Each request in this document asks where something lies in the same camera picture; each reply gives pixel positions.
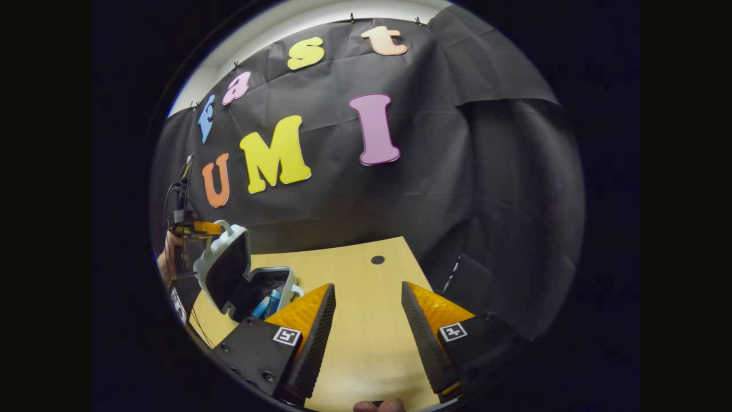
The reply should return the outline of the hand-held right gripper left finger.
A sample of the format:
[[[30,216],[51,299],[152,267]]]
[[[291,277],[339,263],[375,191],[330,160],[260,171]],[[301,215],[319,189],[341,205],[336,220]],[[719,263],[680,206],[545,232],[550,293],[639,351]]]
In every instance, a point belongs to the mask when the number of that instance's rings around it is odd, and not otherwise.
[[[324,284],[266,320],[248,316],[213,353],[246,387],[303,405],[318,381],[335,308],[335,285]]]

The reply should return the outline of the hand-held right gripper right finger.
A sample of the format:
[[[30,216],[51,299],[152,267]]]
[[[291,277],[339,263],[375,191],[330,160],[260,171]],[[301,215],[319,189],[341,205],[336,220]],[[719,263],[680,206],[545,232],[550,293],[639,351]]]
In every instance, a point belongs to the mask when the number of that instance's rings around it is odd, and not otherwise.
[[[401,305],[441,403],[493,389],[531,347],[497,314],[474,315],[411,282],[401,284]]]

